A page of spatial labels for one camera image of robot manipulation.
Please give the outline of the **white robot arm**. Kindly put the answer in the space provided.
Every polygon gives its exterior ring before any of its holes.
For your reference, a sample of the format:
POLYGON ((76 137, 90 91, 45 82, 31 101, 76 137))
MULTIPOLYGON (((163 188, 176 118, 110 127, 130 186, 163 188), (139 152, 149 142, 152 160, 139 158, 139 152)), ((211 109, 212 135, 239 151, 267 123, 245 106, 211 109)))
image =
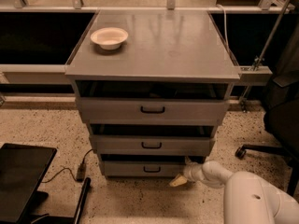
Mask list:
POLYGON ((187 182, 224 188, 224 224, 299 224, 299 202, 254 173, 231 172, 216 161, 199 164, 186 158, 182 171, 169 185, 187 182))

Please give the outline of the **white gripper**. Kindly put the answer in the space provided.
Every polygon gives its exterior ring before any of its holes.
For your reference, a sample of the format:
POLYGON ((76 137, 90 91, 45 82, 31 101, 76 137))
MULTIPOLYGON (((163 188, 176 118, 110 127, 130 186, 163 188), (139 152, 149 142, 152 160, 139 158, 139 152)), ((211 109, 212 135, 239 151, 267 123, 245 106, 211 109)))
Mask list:
POLYGON ((192 162, 188 156, 185 156, 184 160, 186 165, 183 169, 183 175, 178 174, 173 180, 170 181, 169 186, 172 188, 182 186, 188 181, 197 182, 205 180, 202 164, 192 162))

